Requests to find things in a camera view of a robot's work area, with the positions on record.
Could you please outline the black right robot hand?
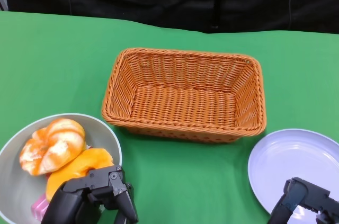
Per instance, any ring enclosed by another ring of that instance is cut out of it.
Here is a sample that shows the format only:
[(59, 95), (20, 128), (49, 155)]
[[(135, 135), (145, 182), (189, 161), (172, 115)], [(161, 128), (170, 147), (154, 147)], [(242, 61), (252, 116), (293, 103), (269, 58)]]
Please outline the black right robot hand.
[(338, 201), (330, 191), (298, 177), (286, 180), (268, 223), (287, 223), (297, 206), (317, 213), (317, 223), (338, 223)]

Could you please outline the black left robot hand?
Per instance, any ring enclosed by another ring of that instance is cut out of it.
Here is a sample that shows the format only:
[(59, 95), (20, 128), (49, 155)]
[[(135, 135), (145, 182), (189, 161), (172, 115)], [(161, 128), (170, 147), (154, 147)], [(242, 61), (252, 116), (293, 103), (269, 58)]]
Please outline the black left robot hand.
[(116, 210), (114, 223), (139, 221), (133, 187), (120, 165), (93, 169), (87, 176), (62, 183), (53, 195), (42, 223), (98, 223), (100, 207)]

